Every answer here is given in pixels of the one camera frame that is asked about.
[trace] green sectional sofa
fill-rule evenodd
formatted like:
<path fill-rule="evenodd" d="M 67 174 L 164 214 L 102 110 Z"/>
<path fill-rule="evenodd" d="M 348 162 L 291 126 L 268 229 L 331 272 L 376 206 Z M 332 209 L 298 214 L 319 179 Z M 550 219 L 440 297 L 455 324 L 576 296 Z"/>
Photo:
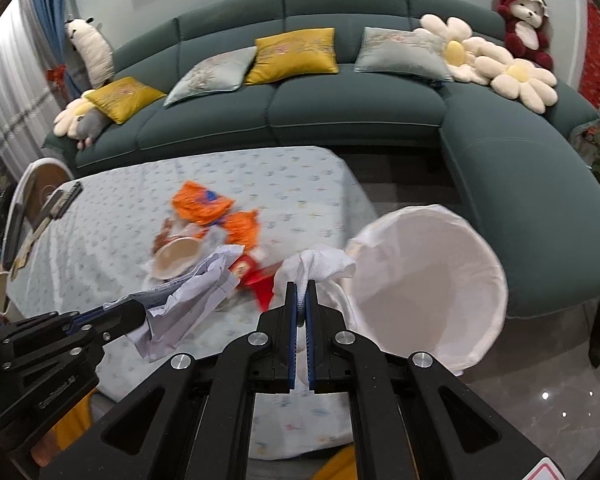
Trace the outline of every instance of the green sectional sofa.
<path fill-rule="evenodd" d="M 119 48 L 116 78 L 169 92 L 201 60 L 289 30 L 334 27 L 340 73 L 298 76 L 162 107 L 113 125 L 91 148 L 52 134 L 77 175 L 195 153 L 316 144 L 440 147 L 469 220 L 500 258 L 511 317 L 600 296 L 600 187 L 567 142 L 597 111 L 559 83 L 538 116 L 489 88 L 435 90 L 409 78 L 355 73 L 364 27 L 413 30 L 423 14 L 457 16 L 502 44 L 497 13 L 459 0 L 229 0 L 193 10 Z"/>

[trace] white laundry basket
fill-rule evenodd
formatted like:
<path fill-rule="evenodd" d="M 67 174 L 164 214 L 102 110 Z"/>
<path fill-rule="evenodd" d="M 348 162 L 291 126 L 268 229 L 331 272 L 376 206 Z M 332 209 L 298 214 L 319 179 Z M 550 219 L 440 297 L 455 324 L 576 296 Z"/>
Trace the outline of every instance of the white laundry basket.
<path fill-rule="evenodd" d="M 440 205 L 407 207 L 360 231 L 346 252 L 357 265 L 341 281 L 357 332 L 385 352 L 430 352 L 455 374 L 496 340 L 507 282 L 487 242 Z"/>

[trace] table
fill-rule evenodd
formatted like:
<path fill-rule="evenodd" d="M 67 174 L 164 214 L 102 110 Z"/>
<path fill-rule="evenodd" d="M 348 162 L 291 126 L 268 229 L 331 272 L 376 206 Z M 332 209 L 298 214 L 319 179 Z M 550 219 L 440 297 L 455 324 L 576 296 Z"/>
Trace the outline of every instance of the table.
<path fill-rule="evenodd" d="M 8 284 L 24 316 L 91 310 L 142 289 L 155 235 L 172 214 L 170 199 L 195 180 L 259 209 L 260 244 L 269 265 L 314 244 L 343 248 L 376 218 L 360 184 L 329 150 L 263 148 L 195 155 L 119 168 L 81 179 L 83 193 L 53 221 L 27 266 Z M 178 351 L 196 358 L 222 351 L 256 328 L 251 296 L 222 305 L 183 340 Z M 144 361 L 126 338 L 105 346 L 98 388 L 120 400 L 165 360 Z M 289 396 L 256 397 L 250 456 L 276 459 L 351 441 L 345 394 L 315 396 L 302 384 Z"/>

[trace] floor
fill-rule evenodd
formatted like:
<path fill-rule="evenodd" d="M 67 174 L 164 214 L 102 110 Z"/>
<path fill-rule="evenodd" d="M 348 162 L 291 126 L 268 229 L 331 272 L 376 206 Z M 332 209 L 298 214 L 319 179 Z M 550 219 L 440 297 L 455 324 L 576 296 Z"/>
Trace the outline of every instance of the floor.
<path fill-rule="evenodd" d="M 422 156 L 339 153 L 378 214 L 441 203 L 461 214 L 444 167 Z M 507 320 L 463 380 L 575 480 L 600 450 L 600 368 L 587 357 L 595 302 L 533 320 Z"/>

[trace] light blue throw pillow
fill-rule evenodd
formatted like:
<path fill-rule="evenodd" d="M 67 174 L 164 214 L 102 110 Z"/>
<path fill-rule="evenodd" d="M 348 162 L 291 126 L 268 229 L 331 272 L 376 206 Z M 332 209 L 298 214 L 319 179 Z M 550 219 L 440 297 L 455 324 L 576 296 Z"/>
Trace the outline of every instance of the light blue throw pillow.
<path fill-rule="evenodd" d="M 248 46 L 203 59 L 176 83 L 164 100 L 164 107 L 199 95 L 237 90 L 256 50 L 256 46 Z"/>
<path fill-rule="evenodd" d="M 445 42 L 433 34 L 365 27 L 356 72 L 390 72 L 453 81 L 442 57 Z"/>

